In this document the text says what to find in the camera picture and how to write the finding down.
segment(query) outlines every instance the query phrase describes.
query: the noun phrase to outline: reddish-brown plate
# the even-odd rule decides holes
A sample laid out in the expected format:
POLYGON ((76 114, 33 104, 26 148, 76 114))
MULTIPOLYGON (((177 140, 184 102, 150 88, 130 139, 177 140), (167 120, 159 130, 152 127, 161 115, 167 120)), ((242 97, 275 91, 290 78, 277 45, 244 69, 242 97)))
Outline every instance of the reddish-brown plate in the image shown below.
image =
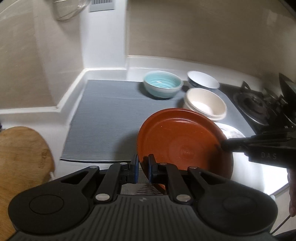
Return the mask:
POLYGON ((154 113, 143 123, 137 152, 147 177, 147 156, 154 154, 157 163, 172 163, 180 170, 198 166, 230 179, 233 155, 220 148, 220 142, 225 139, 220 128, 205 116, 171 108, 154 113))

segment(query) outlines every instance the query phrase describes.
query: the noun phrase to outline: wall vent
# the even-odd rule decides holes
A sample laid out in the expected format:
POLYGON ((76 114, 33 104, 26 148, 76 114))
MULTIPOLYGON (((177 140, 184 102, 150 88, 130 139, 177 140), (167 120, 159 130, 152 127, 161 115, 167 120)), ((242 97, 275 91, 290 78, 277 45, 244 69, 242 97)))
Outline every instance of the wall vent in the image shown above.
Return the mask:
POLYGON ((91 0, 90 12, 114 10, 115 0, 91 0))

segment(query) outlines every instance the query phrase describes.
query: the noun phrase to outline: wooden cutting board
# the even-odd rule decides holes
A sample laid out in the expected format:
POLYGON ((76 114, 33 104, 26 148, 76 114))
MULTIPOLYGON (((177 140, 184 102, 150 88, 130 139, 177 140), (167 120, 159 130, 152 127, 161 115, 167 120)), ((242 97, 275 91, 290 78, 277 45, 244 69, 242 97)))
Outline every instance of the wooden cutting board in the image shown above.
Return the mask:
POLYGON ((27 127, 0 132, 0 241, 15 233, 8 204, 20 192, 49 180, 54 162, 42 136, 27 127))

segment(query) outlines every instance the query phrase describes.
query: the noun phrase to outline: stacked bowl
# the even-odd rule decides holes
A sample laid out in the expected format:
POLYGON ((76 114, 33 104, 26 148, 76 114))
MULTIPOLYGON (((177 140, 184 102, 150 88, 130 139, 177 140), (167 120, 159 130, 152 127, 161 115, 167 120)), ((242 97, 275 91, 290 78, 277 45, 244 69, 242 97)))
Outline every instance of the stacked bowl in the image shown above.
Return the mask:
POLYGON ((213 92, 192 88, 186 92, 183 108, 200 113, 212 121, 220 121, 226 117, 225 102, 213 92))

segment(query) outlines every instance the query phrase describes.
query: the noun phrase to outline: gray placemat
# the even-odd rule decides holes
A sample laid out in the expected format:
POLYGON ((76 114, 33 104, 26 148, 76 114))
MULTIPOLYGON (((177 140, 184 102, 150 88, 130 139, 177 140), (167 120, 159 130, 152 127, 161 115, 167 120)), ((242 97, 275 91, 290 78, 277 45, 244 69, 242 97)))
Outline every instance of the gray placemat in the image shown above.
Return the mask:
MULTIPOLYGON (((136 139, 143 122, 153 113, 183 106, 185 85, 169 100, 153 98, 141 82, 89 80, 72 119, 61 159, 82 161, 130 160, 136 153, 136 139)), ((221 123, 254 135, 228 97, 214 90, 227 105, 221 123)))

